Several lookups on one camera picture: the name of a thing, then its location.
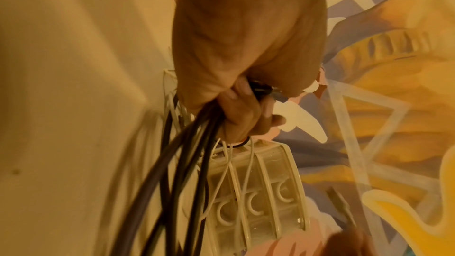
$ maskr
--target beige plastic part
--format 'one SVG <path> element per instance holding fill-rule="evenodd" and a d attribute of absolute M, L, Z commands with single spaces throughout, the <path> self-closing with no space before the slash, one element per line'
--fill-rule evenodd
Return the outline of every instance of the beige plastic part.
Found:
<path fill-rule="evenodd" d="M 236 252 L 237 215 L 240 217 L 237 223 L 241 225 L 241 237 L 237 241 L 242 250 L 308 227 L 305 193 L 289 147 L 277 142 L 254 141 L 244 197 L 240 187 L 244 186 L 250 161 L 250 145 L 234 149 L 231 161 L 227 161 L 222 148 L 212 156 L 209 199 L 215 198 L 207 214 L 205 236 L 210 239 L 214 256 Z M 218 186 L 217 195 L 213 195 Z"/>

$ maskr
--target beige wall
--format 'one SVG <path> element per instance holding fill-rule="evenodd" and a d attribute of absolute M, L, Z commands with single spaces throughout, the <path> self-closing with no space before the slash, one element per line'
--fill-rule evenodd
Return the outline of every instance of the beige wall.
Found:
<path fill-rule="evenodd" d="M 172 14 L 173 0 L 0 0 L 1 255 L 102 254 L 108 188 L 147 108 L 159 136 Z"/>

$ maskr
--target hand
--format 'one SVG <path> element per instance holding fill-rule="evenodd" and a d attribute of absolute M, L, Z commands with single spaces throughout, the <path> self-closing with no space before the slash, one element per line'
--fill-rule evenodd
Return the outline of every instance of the hand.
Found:
<path fill-rule="evenodd" d="M 350 228 L 332 235 L 320 256 L 376 256 L 376 253 L 368 235 Z"/>
<path fill-rule="evenodd" d="M 259 103 L 246 77 L 298 96 L 316 79 L 326 39 L 325 0 L 177 0 L 173 60 L 177 93 L 197 113 L 218 99 L 221 137 L 236 142 L 283 124 L 273 99 Z"/>

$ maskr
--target cable bundle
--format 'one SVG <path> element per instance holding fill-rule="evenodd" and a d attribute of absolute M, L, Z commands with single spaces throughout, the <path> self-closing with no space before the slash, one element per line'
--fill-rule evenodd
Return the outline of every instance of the cable bundle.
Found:
<path fill-rule="evenodd" d="M 258 82 L 250 82 L 250 86 L 258 99 L 272 92 L 271 87 Z M 178 99 L 175 97 L 174 106 L 177 105 L 177 101 Z M 204 202 L 204 210 L 207 209 L 209 203 L 207 173 L 211 152 L 216 143 L 216 136 L 224 119 L 225 116 L 221 107 L 216 101 L 212 101 L 203 107 L 193 123 L 185 127 L 170 141 L 172 117 L 168 115 L 161 142 L 161 155 L 142 183 L 120 227 L 110 256 L 130 255 L 136 233 L 158 183 L 160 183 L 162 210 L 143 247 L 141 256 L 149 256 L 153 253 L 164 228 L 166 230 L 166 256 L 198 256 L 200 254 L 205 219 L 200 222 L 197 240 L 196 232 L 200 221 L 202 203 Z M 179 149 L 181 149 L 180 158 L 177 163 L 172 190 L 170 191 L 168 165 Z M 179 196 L 198 164 L 201 155 L 199 177 L 193 198 L 185 244 L 183 250 L 180 246 L 176 249 Z"/>

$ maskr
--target painted mural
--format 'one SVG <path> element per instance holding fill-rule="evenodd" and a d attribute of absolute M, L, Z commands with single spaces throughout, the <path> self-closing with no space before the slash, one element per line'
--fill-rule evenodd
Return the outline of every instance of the painted mural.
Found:
<path fill-rule="evenodd" d="M 455 0 L 327 0 L 315 85 L 281 99 L 311 229 L 248 256 L 318 256 L 346 227 L 335 187 L 380 256 L 451 255 L 455 245 Z"/>

